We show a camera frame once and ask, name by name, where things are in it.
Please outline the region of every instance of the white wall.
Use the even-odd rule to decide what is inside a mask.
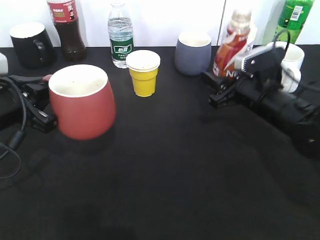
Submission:
[[[111,0],[77,0],[81,34],[90,47],[109,46],[108,15]],[[129,0],[136,46],[175,46],[183,30],[208,32],[218,38],[224,0]],[[28,21],[45,25],[54,46],[59,37],[46,0],[0,0],[0,47],[12,47],[10,27]]]
[[[112,0],[77,0],[80,29],[90,47],[109,46],[108,14]],[[131,12],[136,46],[175,46],[184,30],[203,30],[216,45],[225,0],[127,0]],[[220,36],[225,33],[238,2],[250,4],[258,33],[256,43],[264,43],[275,30],[285,0],[226,0]],[[297,44],[320,44],[318,16],[320,0],[316,0]],[[9,29],[19,23],[38,21],[45,25],[54,46],[60,41],[50,18],[46,0],[0,0],[0,47],[12,47]]]

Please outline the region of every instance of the brown soda bottle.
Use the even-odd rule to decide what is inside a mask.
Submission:
[[[219,47],[214,63],[213,74],[234,80],[239,74],[235,71],[235,57],[247,51],[250,33],[251,11],[236,9],[227,27],[227,37]]]
[[[76,0],[47,0],[47,3],[64,59],[71,62],[84,59],[86,47],[80,34]]]

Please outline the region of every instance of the green bottle label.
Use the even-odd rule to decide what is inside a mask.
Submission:
[[[290,32],[291,36],[290,42],[294,44],[302,28],[304,27],[312,5],[313,0],[287,0],[279,18],[275,34],[279,33],[283,29],[287,29]],[[278,41],[286,42],[287,35],[285,33],[282,34],[278,38]]]
[[[123,61],[134,50],[134,38],[126,41],[114,41],[110,39],[111,53],[115,60]]]
[[[289,30],[300,30],[304,25],[312,7],[312,2],[304,6],[295,5],[288,1],[279,18],[278,25]]]

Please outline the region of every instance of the red mug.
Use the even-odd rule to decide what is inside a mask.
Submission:
[[[72,65],[55,72],[49,79],[49,95],[58,127],[69,138],[96,138],[115,122],[108,75],[97,66]]]

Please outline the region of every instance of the red bottle label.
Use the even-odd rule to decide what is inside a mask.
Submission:
[[[62,3],[48,2],[54,23],[70,23],[78,18],[76,0]]]
[[[239,73],[235,71],[235,58],[247,51],[249,32],[236,34],[228,30],[228,36],[218,49],[213,63],[213,73],[219,77],[235,78]]]

